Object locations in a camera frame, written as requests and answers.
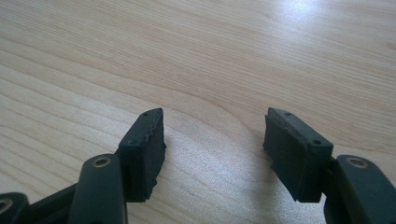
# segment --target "black plastic part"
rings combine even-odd
[[[66,189],[62,189],[37,203],[33,203],[29,207],[30,223],[67,223],[76,185],[74,184]]]
[[[332,143],[284,110],[269,108],[265,122],[263,147],[272,169],[295,201],[318,203]]]
[[[334,167],[337,165],[337,160],[332,158],[326,172],[324,174],[323,193],[326,194],[326,203],[324,204],[323,212],[327,224],[350,224],[350,216],[344,199],[341,195],[335,178]]]
[[[333,175],[352,223],[396,223],[396,189],[374,163],[342,155]]]
[[[68,223],[128,223],[117,156],[104,154],[84,162]]]
[[[142,203],[149,199],[163,166],[165,149],[163,110],[157,108],[140,115],[115,153],[120,158],[127,202]]]
[[[12,192],[0,195],[0,223],[23,224],[27,221],[29,201],[26,195]]]

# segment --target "textured grip pad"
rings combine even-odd
[[[318,203],[332,143],[287,111],[269,108],[265,122],[263,147],[272,169],[294,201]]]
[[[165,149],[163,110],[157,108],[141,114],[115,153],[120,159],[127,202],[142,203],[149,199],[163,166]]]

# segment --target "light wood surface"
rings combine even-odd
[[[324,223],[262,150],[267,108],[396,184],[396,2],[1,1],[0,193],[34,203],[164,109],[163,169],[130,223]]]

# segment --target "metal rivet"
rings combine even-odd
[[[346,161],[349,162],[349,164],[351,164],[355,167],[361,168],[361,169],[365,169],[369,166],[369,164],[367,164],[367,162],[365,162],[361,159],[355,158],[355,157],[346,158]]]
[[[110,158],[108,158],[108,157],[100,157],[100,158],[96,159],[96,160],[92,163],[92,166],[93,166],[93,167],[97,167],[97,168],[99,168],[99,167],[104,167],[104,166],[109,165],[110,162],[111,162],[111,159],[110,159]]]
[[[6,198],[6,199],[0,199],[0,215],[3,214],[12,206],[14,202],[12,199]]]

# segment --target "wood grain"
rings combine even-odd
[[[5,1],[0,190],[31,203],[164,109],[168,145],[130,223],[324,223],[262,151],[269,106],[396,184],[394,1]]]

